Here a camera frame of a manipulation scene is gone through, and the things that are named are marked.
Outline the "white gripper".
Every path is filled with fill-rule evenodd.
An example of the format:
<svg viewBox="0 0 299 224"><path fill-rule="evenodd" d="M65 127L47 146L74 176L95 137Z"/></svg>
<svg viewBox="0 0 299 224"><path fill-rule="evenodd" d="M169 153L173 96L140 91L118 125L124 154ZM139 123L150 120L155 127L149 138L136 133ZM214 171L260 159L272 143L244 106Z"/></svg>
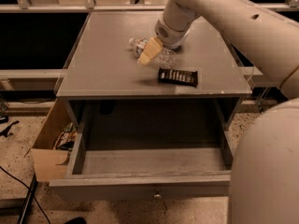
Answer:
<svg viewBox="0 0 299 224"><path fill-rule="evenodd" d="M185 31L175 31L170 28L165 22L163 16L160 16L155 25L155 34L151 37L144 46L141 55L138 58L138 63L141 66L149 64L153 58L158 55L164 48L177 49L187 39L190 29Z"/></svg>

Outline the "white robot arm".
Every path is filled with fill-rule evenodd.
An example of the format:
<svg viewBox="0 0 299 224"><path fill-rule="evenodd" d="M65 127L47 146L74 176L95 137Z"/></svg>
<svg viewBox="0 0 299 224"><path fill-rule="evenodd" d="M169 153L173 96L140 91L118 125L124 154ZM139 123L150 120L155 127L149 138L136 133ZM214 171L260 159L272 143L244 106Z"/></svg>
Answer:
<svg viewBox="0 0 299 224"><path fill-rule="evenodd" d="M204 17L287 97L242 136L229 188L231 224L299 224L299 26L249 0L168 0L155 34L169 49Z"/></svg>

